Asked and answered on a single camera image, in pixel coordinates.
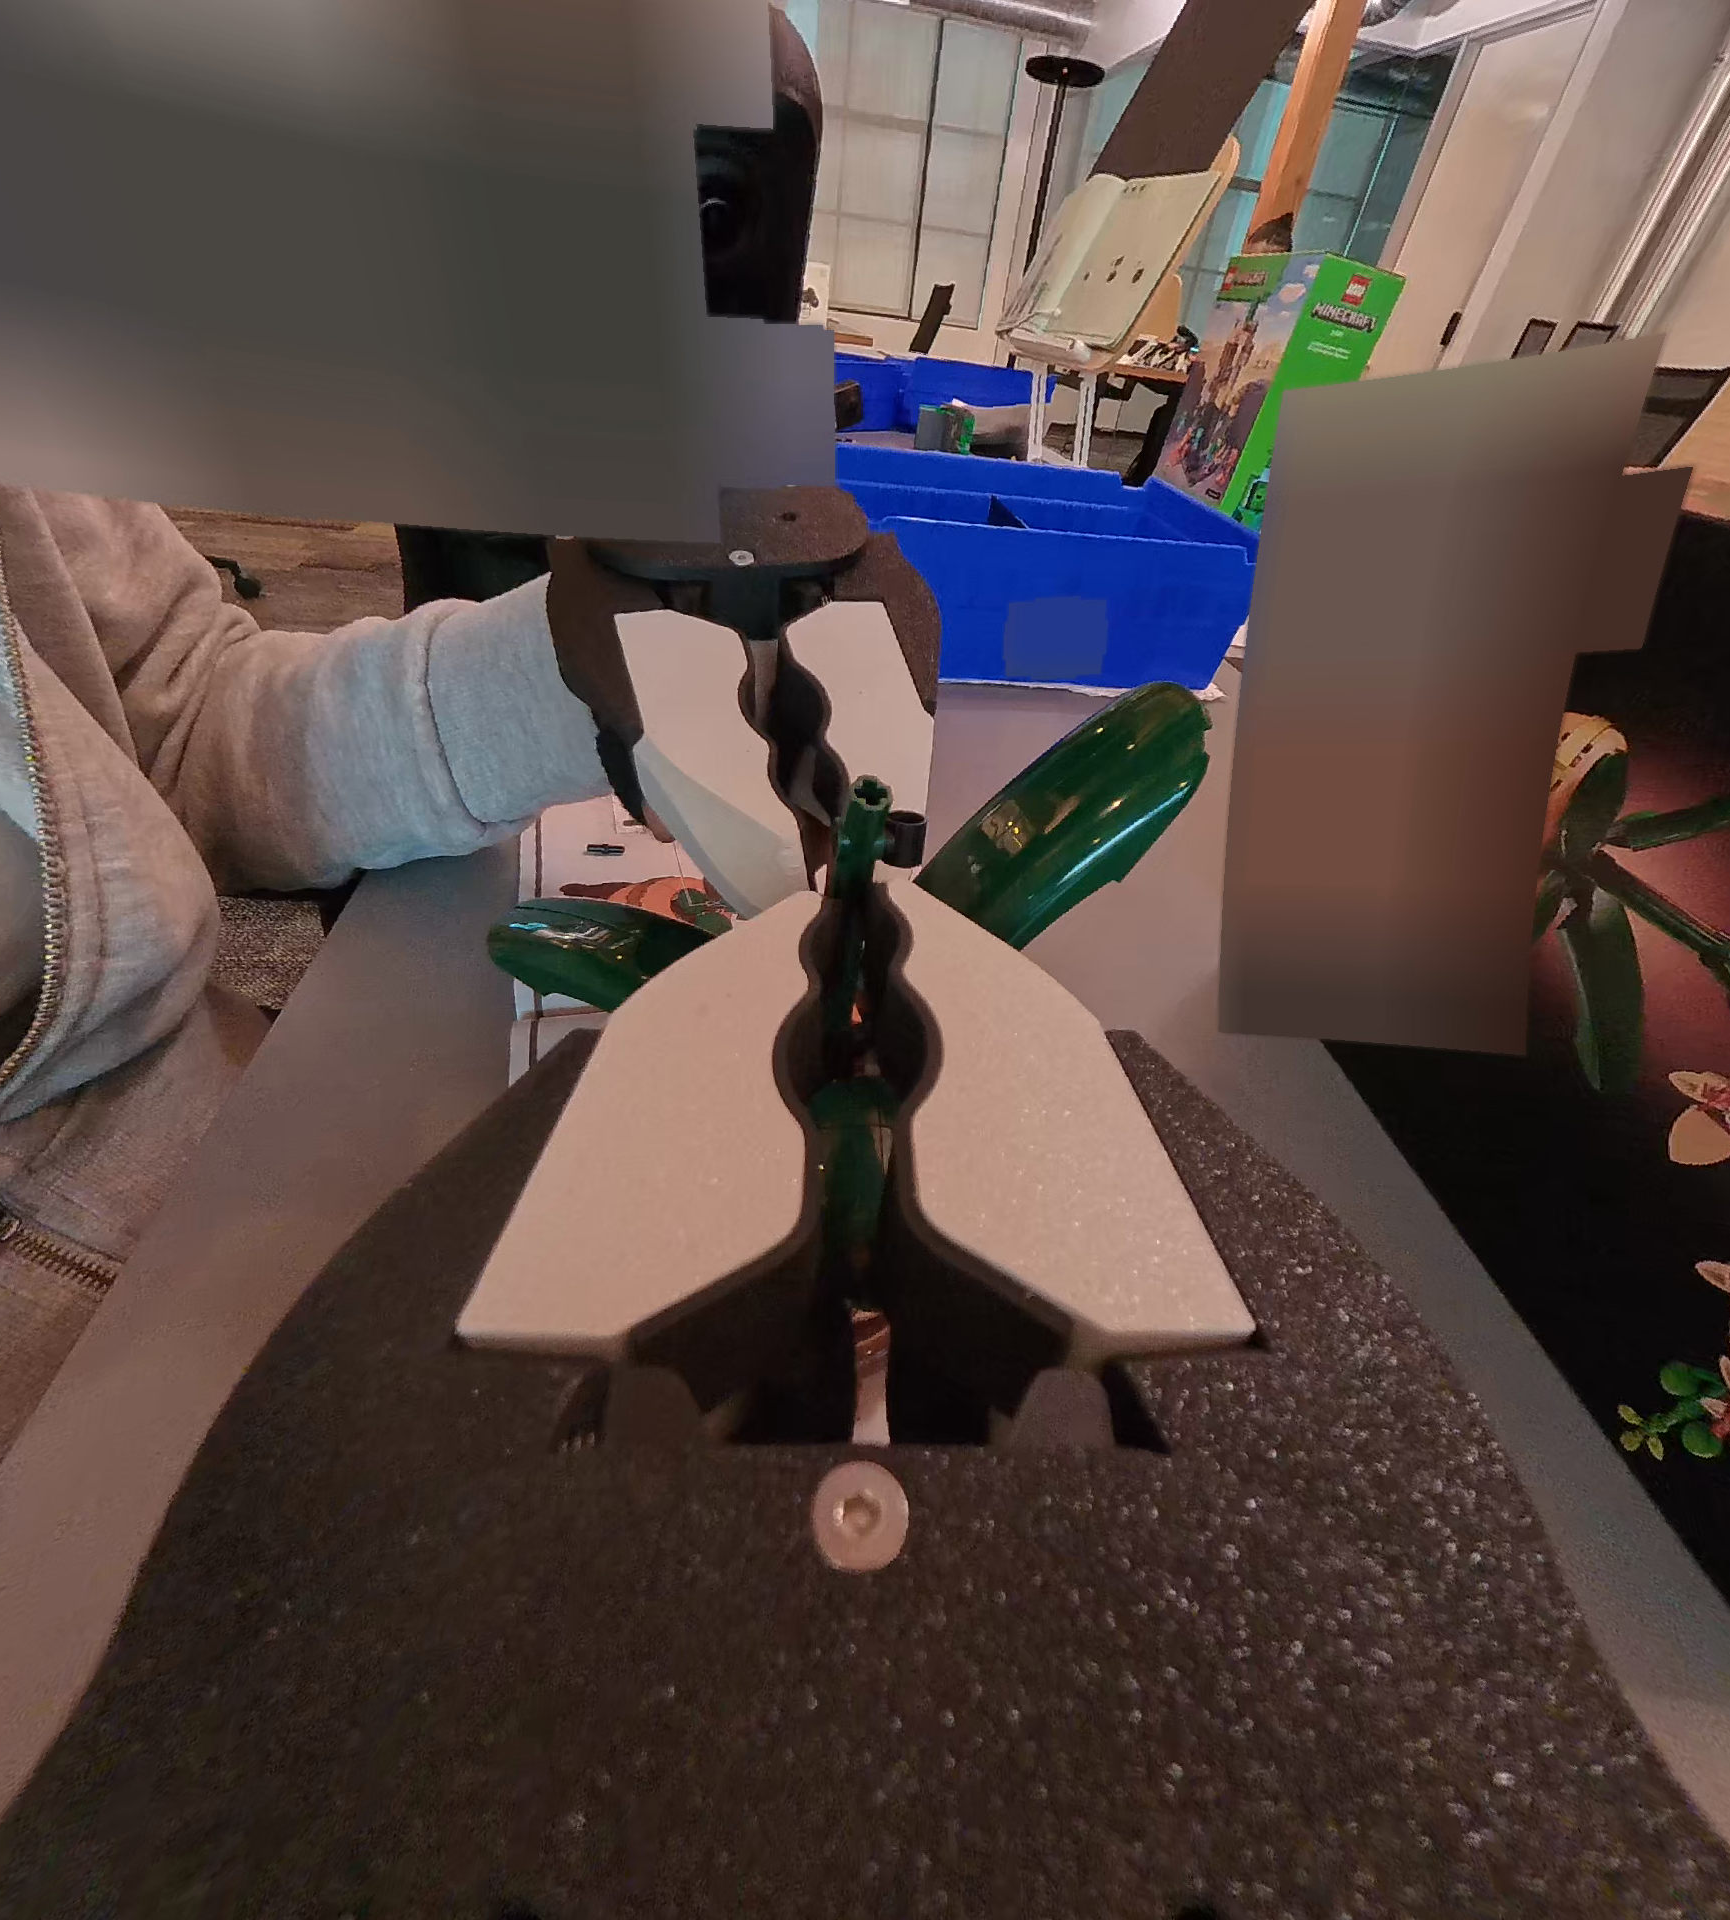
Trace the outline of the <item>grey desk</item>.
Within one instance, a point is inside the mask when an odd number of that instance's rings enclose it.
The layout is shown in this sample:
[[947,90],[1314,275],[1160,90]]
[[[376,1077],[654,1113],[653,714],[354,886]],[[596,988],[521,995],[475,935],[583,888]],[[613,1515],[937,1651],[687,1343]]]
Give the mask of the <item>grey desk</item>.
[[1730,1916],[1730,1612],[1319,1044],[1213,1029],[1225,770],[1038,946],[1268,1353],[1169,1452],[562,1452],[441,1339],[496,852],[359,886],[0,1474],[0,1916]]

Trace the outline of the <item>black floor lamp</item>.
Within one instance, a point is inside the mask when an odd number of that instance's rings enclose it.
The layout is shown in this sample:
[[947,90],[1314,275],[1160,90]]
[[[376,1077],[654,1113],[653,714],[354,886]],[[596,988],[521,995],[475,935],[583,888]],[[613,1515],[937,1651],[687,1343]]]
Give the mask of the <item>black floor lamp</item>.
[[1072,93],[1084,93],[1103,81],[1103,66],[1075,54],[1046,50],[1026,61],[1026,76],[1046,93],[1046,127],[1038,156],[1038,185],[1028,223],[1028,252],[1019,282],[1019,310],[1038,289],[1045,262],[1053,257],[1058,228],[1053,212],[1053,178],[1060,165],[1060,146]]

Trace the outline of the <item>black flower toy set box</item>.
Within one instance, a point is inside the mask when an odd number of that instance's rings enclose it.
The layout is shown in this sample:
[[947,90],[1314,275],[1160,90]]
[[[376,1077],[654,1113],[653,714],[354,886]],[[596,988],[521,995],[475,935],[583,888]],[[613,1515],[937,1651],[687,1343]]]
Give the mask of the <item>black flower toy set box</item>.
[[1730,519],[1559,734],[1524,1051],[1329,1053],[1730,1604]]

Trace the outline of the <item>person's left forearm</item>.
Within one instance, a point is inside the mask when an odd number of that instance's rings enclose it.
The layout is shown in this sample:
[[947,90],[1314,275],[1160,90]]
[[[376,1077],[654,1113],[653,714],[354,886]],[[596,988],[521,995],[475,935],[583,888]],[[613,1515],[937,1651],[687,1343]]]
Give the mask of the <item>person's left forearm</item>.
[[533,579],[324,635],[215,623],[175,802],[228,893],[293,893],[506,840],[608,789]]

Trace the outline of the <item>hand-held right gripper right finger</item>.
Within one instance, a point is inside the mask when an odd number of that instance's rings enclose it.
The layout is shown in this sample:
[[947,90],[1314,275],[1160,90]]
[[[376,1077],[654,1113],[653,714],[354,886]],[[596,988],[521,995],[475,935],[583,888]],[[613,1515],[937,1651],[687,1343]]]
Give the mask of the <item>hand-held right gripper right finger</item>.
[[1251,1339],[1254,1319],[1097,1017],[913,881],[896,978],[930,1017],[917,1220],[1048,1309],[1072,1362]]

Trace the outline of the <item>white instruction booklet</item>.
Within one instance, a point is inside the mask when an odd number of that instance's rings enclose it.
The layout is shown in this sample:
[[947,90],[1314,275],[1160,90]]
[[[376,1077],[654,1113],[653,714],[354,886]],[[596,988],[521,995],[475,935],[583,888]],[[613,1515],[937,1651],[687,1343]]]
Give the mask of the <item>white instruction booklet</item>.
[[[739,923],[692,853],[664,842],[630,818],[624,802],[605,796],[552,806],[516,840],[516,905],[511,918],[537,917],[533,901],[562,901],[589,911],[596,903],[630,905],[693,930],[717,935]],[[509,1029],[509,1082],[545,1060],[564,1034],[598,1031],[608,1007],[567,990],[545,990],[509,976],[516,1019]]]

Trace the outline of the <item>pale display board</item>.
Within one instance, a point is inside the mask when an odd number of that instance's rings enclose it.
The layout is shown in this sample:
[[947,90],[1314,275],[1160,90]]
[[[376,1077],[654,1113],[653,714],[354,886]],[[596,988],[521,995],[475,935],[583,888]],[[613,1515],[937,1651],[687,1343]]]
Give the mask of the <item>pale display board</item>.
[[1060,207],[997,328],[1028,361],[1097,366],[1132,344],[1189,238],[1230,178],[1200,171],[1120,178],[1096,171]]

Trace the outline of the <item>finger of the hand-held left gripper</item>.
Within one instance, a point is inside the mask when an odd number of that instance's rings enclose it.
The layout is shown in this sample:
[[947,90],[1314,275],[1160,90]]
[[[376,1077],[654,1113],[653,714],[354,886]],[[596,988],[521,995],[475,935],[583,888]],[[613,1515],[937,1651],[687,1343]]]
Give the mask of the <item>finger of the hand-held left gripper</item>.
[[741,703],[741,635],[683,611],[627,611],[617,637],[642,724],[632,763],[649,809],[738,913],[809,889],[797,813]]
[[891,865],[925,850],[932,712],[886,608],[828,603],[789,623],[789,804],[835,833],[859,777],[886,787]]

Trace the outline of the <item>green toy set box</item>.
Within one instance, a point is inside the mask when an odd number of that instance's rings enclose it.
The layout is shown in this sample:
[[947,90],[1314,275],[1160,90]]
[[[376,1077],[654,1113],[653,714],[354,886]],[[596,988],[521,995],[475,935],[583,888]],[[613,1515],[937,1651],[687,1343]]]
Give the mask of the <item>green toy set box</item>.
[[1155,477],[1256,530],[1283,397],[1355,381],[1403,275],[1334,252],[1241,252],[1225,267],[1198,368]]

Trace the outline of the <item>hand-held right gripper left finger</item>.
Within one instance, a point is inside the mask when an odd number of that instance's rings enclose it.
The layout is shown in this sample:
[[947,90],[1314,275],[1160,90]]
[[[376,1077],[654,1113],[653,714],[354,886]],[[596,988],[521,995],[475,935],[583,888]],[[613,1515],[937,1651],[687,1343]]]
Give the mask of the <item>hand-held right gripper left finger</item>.
[[617,1009],[457,1321],[474,1346],[779,1365],[820,1270],[814,1133],[784,1048],[821,896],[734,923]]

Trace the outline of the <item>blue plastic bin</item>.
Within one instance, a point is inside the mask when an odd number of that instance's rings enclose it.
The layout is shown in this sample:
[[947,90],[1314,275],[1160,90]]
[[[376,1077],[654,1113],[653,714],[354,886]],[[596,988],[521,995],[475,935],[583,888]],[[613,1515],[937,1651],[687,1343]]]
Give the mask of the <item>blue plastic bin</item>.
[[835,480],[930,587],[949,681],[1203,688],[1249,610],[1259,536],[1162,482],[852,441]]
[[859,381],[862,429],[917,432],[925,407],[961,405],[973,414],[973,453],[1021,458],[1033,374],[982,362],[927,354],[835,350],[833,374]]

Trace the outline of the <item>toy brick orchid plant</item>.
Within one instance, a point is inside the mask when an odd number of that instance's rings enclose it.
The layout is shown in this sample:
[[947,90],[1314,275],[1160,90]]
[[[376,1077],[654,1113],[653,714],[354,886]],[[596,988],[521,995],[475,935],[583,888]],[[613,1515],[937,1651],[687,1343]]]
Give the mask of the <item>toy brick orchid plant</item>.
[[[1038,1374],[1097,1372],[1123,1360],[1072,1362],[1048,1309],[1026,1307],[1019,1290],[917,1220],[907,1111],[930,1080],[927,1044],[937,1031],[896,978],[908,932],[889,903],[889,884],[913,881],[1022,951],[1068,905],[1132,874],[1201,782],[1205,732],[1205,707],[1184,686],[1150,683],[1123,691],[1038,755],[913,874],[891,865],[878,780],[859,780],[833,874],[823,893],[813,893],[823,900],[804,935],[814,1004],[784,1041],[787,1084],[813,1123],[821,1227],[804,1329],[779,1365],[549,1357],[663,1368],[685,1382],[695,1404],[716,1408],[748,1396],[814,1341],[830,1345],[825,1326],[852,1305],[869,1305],[886,1316],[891,1368],[949,1377],[954,1392],[1007,1414]],[[707,935],[688,923],[612,903],[586,913],[549,900],[533,908],[533,920],[496,923],[496,963],[540,988],[589,998],[608,1007],[608,1019],[678,959],[734,929]]]

